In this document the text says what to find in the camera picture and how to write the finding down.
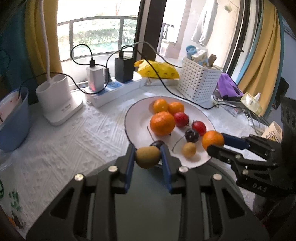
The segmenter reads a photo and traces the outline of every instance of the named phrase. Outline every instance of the blue curtain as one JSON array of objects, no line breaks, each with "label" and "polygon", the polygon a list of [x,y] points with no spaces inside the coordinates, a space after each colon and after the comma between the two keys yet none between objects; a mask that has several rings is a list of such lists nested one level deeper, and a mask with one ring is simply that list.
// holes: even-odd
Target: blue curtain
[{"label": "blue curtain", "polygon": [[281,32],[281,55],[280,55],[280,60],[279,60],[279,71],[278,71],[278,75],[276,78],[276,84],[274,86],[274,91],[272,93],[272,97],[270,99],[270,103],[266,109],[266,112],[264,114],[264,117],[267,118],[270,110],[272,108],[272,104],[276,98],[276,93],[279,87],[279,82],[281,80],[281,72],[283,70],[283,62],[284,62],[284,45],[285,45],[285,39],[284,39],[284,24],[283,24],[283,16],[281,15],[281,13],[278,11],[278,15],[279,15],[279,26],[280,26],[280,32]]},{"label": "blue curtain", "polygon": [[[11,17],[4,31],[0,35],[0,49],[6,50],[11,61],[7,68],[9,57],[0,51],[0,76],[5,75],[4,85],[8,92],[20,87],[20,84],[33,77],[30,60],[25,43],[25,4],[23,4]],[[35,79],[27,81],[26,86],[29,93],[29,103],[37,102],[35,90],[37,82]]]},{"label": "blue curtain", "polygon": [[260,13],[260,19],[259,19],[259,24],[258,24],[258,29],[257,29],[257,32],[256,32],[256,35],[255,35],[255,39],[254,39],[254,42],[252,44],[252,48],[251,48],[251,51],[247,57],[247,59],[245,60],[244,62],[244,65],[242,66],[242,69],[237,77],[237,79],[235,80],[235,83],[238,85],[241,81],[241,79],[243,78],[244,74],[246,73],[250,63],[251,63],[251,60],[253,59],[253,56],[254,56],[254,53],[257,49],[257,45],[258,45],[258,42],[259,42],[259,38],[260,38],[260,34],[261,34],[261,30],[262,30],[262,23],[263,23],[263,4],[262,4],[262,9],[261,9],[261,13]]}]

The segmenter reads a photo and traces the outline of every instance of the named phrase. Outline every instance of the purple cloth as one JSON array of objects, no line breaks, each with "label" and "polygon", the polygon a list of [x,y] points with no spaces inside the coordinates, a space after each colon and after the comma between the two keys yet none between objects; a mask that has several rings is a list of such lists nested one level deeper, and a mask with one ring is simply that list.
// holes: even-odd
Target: purple cloth
[{"label": "purple cloth", "polygon": [[222,98],[224,96],[239,97],[244,95],[228,74],[221,74],[218,80],[218,89]]}]

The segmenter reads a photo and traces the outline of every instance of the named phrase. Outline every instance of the hanging clothes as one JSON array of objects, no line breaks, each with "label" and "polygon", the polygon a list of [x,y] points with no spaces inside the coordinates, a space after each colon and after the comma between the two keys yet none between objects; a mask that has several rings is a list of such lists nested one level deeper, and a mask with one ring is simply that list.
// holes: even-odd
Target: hanging clothes
[{"label": "hanging clothes", "polygon": [[202,9],[191,41],[207,45],[213,32],[214,21],[217,15],[217,0],[207,0]]}]

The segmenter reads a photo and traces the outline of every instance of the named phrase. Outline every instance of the orange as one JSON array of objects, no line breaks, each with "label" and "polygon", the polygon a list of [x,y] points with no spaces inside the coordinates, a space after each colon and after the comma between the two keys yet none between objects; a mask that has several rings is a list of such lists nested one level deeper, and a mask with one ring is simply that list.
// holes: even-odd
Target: orange
[{"label": "orange", "polygon": [[154,114],[162,111],[167,111],[167,110],[168,110],[168,104],[164,99],[158,99],[154,101],[154,104],[153,104]]},{"label": "orange", "polygon": [[172,102],[168,105],[168,111],[172,115],[178,112],[184,112],[184,105],[180,102]]},{"label": "orange", "polygon": [[175,119],[169,112],[159,112],[151,117],[150,128],[155,135],[166,136],[175,128]]},{"label": "orange", "polygon": [[208,146],[224,146],[224,137],[217,131],[207,131],[202,137],[202,147],[207,150]]}]

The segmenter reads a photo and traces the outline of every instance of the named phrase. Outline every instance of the screw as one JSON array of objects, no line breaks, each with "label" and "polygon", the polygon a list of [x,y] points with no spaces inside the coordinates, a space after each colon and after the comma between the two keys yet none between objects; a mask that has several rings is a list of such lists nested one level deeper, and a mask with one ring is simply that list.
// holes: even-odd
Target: screw
[{"label": "screw", "polygon": [[242,174],[243,175],[248,175],[249,174],[249,171],[245,169],[245,170],[242,171]]},{"label": "screw", "polygon": [[213,178],[214,178],[216,181],[221,181],[221,180],[222,180],[222,176],[221,176],[221,174],[219,174],[219,173],[215,173],[215,174],[213,175]]},{"label": "screw", "polygon": [[84,176],[83,176],[82,174],[79,173],[79,174],[76,174],[76,175],[75,175],[74,179],[75,179],[76,181],[81,181],[81,180],[84,179]]},{"label": "screw", "polygon": [[185,166],[179,167],[179,172],[182,172],[182,173],[188,172],[188,167],[185,167]]},{"label": "screw", "polygon": [[117,166],[112,165],[112,166],[108,167],[109,172],[116,172],[117,170],[118,170]]}]

